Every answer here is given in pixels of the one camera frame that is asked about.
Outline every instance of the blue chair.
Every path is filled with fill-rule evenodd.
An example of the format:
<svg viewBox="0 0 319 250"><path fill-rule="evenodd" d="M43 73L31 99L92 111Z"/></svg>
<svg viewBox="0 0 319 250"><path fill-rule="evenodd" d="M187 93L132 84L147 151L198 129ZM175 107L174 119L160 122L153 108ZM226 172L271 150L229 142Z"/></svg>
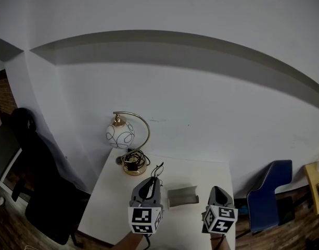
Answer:
<svg viewBox="0 0 319 250"><path fill-rule="evenodd" d="M292 181L292 161L272 162L263 177L247 194L251 232L260 232L279 224L275 189Z"/></svg>

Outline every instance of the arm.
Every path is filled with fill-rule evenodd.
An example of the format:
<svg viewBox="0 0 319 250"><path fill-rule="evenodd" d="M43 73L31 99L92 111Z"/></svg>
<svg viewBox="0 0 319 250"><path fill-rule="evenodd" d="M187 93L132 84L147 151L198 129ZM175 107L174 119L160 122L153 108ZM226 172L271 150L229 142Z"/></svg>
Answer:
<svg viewBox="0 0 319 250"><path fill-rule="evenodd" d="M128 233L119 243L111 248L111 250L136 250L143 238L143 234Z"/></svg>
<svg viewBox="0 0 319 250"><path fill-rule="evenodd" d="M230 247L227 243L227 240L226 240L226 237L224 238L224 240L222 241L221 245L219 248L216 248L220 241L221 241L221 238L222 238L222 235L221 234L218 234L218 233L210 233L210 240L211 240L211 249L217 249L217 250L230 250Z"/></svg>

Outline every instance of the black office chair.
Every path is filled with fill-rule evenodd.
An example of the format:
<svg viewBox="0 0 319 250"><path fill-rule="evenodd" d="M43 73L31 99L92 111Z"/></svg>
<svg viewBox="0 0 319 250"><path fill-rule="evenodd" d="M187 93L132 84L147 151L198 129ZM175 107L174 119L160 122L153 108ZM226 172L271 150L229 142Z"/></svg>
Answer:
<svg viewBox="0 0 319 250"><path fill-rule="evenodd" d="M36 177L34 191L25 188L25 180L20 179L12 192L12 199L17 201L20 193L30 195L25 216L31 224L61 245L66 244L71 236L74 245L83 247L74 234L74 226L81 219L81 201L77 198L75 185L59 175L53 156L36 133L34 120L27 109L15 109L10 126Z"/></svg>

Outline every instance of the lamp shade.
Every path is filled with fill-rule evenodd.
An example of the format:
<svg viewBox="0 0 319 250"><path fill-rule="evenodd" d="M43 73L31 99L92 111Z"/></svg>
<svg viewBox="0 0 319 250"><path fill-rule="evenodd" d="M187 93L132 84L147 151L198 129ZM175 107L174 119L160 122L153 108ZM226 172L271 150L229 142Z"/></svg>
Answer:
<svg viewBox="0 0 319 250"><path fill-rule="evenodd" d="M106 130L106 139L114 148L128 149L134 137L134 128L127 120L125 120L121 126L115 126L112 123Z"/></svg>

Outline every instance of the table lamp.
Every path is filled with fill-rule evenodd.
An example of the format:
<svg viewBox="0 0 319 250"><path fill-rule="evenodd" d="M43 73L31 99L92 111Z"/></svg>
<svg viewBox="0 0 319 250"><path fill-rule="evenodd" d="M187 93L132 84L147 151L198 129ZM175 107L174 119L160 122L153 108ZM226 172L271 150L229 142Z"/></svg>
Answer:
<svg viewBox="0 0 319 250"><path fill-rule="evenodd" d="M148 158L140 150L150 138L150 127L148 123L139 115L131 112L116 111L113 112L116 116L112 119L112 122L107 127L106 139L108 143L118 149L125 149L129 152L121 157L118 157L116 163L122 165L123 170L132 176L141 175L147 169ZM135 130L133 126L127 121L127 119L120 114L127 114L139 118L144 122L148 129L148 137L145 142L134 150L130 150L129 146L132 144L135 137Z"/></svg>

